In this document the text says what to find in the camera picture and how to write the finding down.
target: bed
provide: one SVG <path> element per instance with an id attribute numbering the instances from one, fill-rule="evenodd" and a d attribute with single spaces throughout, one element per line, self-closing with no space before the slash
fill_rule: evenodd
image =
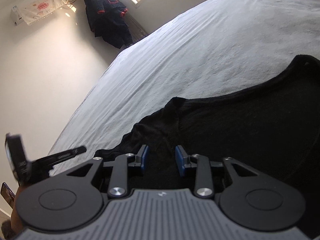
<path id="1" fill-rule="evenodd" d="M 125 49 L 70 118 L 49 154 L 110 149 L 172 97 L 207 98 L 267 81 L 297 54 L 320 58 L 320 0 L 208 0 Z"/>

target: hanging jacket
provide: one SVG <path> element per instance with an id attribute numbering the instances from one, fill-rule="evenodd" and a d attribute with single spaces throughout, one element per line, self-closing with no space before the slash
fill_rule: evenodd
<path id="1" fill-rule="evenodd" d="M 95 37 L 120 49 L 132 44 L 132 37 L 123 20 L 126 6 L 119 0 L 84 0 L 89 26 Z"/>

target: metal screw head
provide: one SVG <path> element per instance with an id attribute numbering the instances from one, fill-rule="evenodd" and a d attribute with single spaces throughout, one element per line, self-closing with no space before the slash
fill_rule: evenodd
<path id="1" fill-rule="evenodd" d="M 212 190 L 207 187 L 202 187 L 197 190 L 197 194 L 202 197 L 206 197 L 212 194 Z"/>
<path id="2" fill-rule="evenodd" d="M 125 190 L 121 187 L 113 187 L 109 190 L 109 193 L 113 196 L 121 196 L 125 193 Z"/>

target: smartphone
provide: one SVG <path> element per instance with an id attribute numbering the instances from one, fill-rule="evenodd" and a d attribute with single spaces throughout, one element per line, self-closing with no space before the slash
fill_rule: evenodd
<path id="1" fill-rule="evenodd" d="M 2 197 L 5 199 L 5 201 L 10 205 L 10 207 L 13 208 L 15 194 L 12 192 L 12 190 L 8 187 L 8 185 L 5 182 L 2 183 L 0 193 Z"/>

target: sunlight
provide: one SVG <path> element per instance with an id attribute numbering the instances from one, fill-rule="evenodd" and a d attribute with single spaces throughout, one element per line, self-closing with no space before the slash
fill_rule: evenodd
<path id="1" fill-rule="evenodd" d="M 74 13 L 76 12 L 76 10 L 77 10 L 76 7 L 74 7 L 72 4 L 67 4 L 67 5 Z"/>

